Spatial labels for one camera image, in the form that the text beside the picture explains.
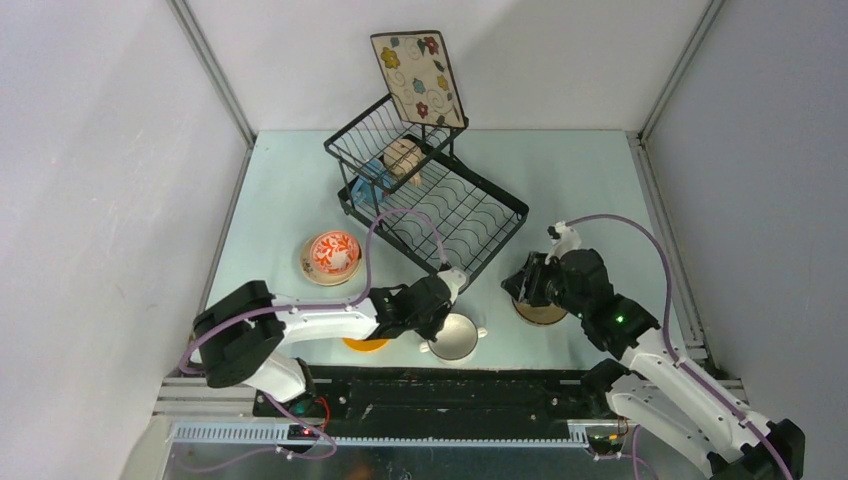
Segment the beige saucer plate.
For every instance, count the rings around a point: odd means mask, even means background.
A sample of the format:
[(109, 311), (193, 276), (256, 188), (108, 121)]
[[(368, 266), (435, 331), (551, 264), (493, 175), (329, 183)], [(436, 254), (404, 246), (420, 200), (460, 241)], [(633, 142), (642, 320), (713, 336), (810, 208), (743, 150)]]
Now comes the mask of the beige saucer plate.
[(310, 263), (310, 249), (312, 243), (318, 238), (317, 235), (309, 238), (302, 246), (300, 251), (300, 268), (304, 277), (320, 286), (332, 287), (344, 284), (353, 279), (360, 271), (362, 266), (362, 254), (353, 262), (352, 267), (341, 274), (327, 274), (315, 269)]

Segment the white two-handled soup bowl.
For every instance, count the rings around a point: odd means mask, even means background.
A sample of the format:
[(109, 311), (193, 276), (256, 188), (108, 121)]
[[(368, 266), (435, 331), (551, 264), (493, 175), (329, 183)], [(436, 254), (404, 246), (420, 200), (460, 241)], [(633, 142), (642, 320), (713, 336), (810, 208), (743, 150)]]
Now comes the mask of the white two-handled soup bowl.
[(434, 340), (419, 344), (419, 352), (430, 354), (445, 365), (459, 366), (473, 357), (480, 340), (487, 335), (488, 330), (477, 326), (469, 317), (451, 313)]

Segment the tan bowl with dark rim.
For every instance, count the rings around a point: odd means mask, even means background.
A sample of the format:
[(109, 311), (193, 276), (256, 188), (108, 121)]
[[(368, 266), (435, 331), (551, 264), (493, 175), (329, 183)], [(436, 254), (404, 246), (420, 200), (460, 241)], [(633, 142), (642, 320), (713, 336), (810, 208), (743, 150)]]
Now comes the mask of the tan bowl with dark rim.
[(554, 325), (568, 315), (566, 310), (555, 305), (533, 307), (529, 304), (513, 301), (513, 307), (522, 320), (540, 327)]

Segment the orange patterned white bowl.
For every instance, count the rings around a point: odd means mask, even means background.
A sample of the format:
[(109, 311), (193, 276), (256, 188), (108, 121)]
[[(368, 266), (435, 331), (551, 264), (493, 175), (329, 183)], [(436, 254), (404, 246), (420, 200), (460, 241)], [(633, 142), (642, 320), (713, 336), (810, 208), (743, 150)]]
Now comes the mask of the orange patterned white bowl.
[(358, 261), (361, 248), (350, 233), (340, 230), (319, 234), (308, 249), (309, 265), (327, 275), (342, 275)]

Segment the left electronics board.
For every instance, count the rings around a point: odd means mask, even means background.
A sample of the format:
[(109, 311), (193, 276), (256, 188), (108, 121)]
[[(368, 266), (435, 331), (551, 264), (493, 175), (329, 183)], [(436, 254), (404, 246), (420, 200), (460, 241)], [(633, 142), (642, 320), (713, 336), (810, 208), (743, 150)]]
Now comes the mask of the left electronics board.
[(289, 442), (319, 441), (320, 433), (311, 425), (290, 424), (286, 433)]

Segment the square floral ceramic plate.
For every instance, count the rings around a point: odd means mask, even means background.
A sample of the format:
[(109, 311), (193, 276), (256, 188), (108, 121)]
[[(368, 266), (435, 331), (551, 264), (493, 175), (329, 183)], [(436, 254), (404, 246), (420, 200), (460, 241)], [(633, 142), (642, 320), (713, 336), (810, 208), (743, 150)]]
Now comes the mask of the square floral ceramic plate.
[(468, 126), (440, 31), (376, 33), (370, 42), (401, 120), (449, 129)]

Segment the right electronics board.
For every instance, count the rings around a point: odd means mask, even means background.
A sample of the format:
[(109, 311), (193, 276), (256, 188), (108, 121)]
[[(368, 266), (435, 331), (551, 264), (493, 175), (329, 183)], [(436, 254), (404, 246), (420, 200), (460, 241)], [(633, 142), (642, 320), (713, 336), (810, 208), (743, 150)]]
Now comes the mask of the right electronics board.
[(585, 450), (595, 461), (620, 459), (625, 442), (623, 434), (589, 434)]

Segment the electronics board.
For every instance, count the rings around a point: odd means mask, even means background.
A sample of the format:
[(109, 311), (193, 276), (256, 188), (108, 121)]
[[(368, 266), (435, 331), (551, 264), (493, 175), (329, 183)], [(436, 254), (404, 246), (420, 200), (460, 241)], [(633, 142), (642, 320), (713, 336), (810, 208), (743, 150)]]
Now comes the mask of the electronics board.
[(623, 434), (589, 434), (585, 450), (595, 461), (620, 459), (625, 442)]
[(289, 442), (319, 441), (320, 433), (311, 425), (290, 424), (286, 433)]

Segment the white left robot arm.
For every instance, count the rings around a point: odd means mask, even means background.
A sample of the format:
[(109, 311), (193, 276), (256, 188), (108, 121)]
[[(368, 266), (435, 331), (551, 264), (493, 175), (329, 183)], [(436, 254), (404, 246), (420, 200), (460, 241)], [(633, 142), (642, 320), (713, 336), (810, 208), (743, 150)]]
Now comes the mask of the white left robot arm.
[(456, 303), (466, 275), (450, 269), (410, 286), (372, 288), (359, 301), (279, 304), (266, 283), (249, 281), (193, 321), (195, 344), (208, 387), (248, 385), (270, 395), (292, 416), (316, 403), (308, 365), (283, 346), (323, 339), (395, 339), (414, 331), (435, 338)]

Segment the yellow orange bowl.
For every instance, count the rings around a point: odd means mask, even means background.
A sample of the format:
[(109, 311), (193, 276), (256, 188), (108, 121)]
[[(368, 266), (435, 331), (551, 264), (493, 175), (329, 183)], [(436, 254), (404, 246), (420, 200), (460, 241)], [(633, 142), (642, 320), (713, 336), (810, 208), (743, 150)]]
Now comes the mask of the yellow orange bowl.
[(374, 353), (384, 348), (388, 343), (388, 339), (376, 340), (357, 340), (352, 338), (343, 338), (343, 344), (354, 352), (358, 353)]

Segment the beige ceramic mug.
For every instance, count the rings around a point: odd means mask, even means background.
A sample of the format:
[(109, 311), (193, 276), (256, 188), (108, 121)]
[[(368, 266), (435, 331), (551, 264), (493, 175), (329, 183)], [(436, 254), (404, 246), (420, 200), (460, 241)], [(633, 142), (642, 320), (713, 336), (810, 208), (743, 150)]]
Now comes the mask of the beige ceramic mug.
[(383, 153), (383, 164), (396, 180), (404, 178), (423, 159), (422, 150), (409, 139), (398, 139), (390, 143)]

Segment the blue floral mug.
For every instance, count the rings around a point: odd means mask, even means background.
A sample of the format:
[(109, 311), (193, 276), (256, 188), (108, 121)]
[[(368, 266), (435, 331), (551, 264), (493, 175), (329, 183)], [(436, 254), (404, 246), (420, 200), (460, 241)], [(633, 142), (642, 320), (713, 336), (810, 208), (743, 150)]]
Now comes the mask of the blue floral mug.
[(359, 175), (351, 188), (353, 204), (383, 203), (388, 197), (387, 190), (392, 186), (391, 174), (379, 159), (370, 160), (363, 170), (365, 175)]

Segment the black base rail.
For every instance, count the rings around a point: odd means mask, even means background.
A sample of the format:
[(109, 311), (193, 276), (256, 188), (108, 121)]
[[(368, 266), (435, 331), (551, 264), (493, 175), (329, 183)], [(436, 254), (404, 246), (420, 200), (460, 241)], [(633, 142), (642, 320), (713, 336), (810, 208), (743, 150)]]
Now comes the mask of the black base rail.
[(580, 420), (616, 423), (606, 395), (627, 375), (616, 361), (590, 370), (473, 370), (313, 366), (285, 402), (337, 439), (570, 440)]

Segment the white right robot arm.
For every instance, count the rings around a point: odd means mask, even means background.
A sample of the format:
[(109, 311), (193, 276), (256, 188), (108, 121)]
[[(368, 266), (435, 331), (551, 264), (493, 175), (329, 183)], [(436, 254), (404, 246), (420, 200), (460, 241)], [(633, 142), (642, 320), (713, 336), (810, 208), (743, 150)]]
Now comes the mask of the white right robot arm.
[(609, 353), (584, 378), (581, 402), (591, 416), (635, 421), (709, 479), (802, 477), (801, 429), (754, 411), (666, 340), (652, 314), (615, 292), (595, 250), (532, 252), (501, 286), (516, 304), (577, 316), (589, 341)]

